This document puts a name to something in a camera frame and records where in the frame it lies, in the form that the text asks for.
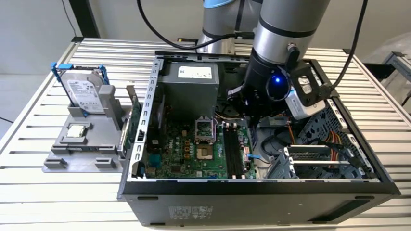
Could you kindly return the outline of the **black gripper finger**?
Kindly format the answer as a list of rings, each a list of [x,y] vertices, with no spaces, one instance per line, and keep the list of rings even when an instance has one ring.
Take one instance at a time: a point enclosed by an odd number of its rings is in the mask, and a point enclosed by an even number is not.
[[[254,118],[254,127],[255,128],[270,128],[273,127],[270,116],[255,116]]]
[[[246,119],[247,127],[254,128],[254,114],[253,107],[242,93],[242,86],[227,91],[227,102],[238,112],[238,117]]]

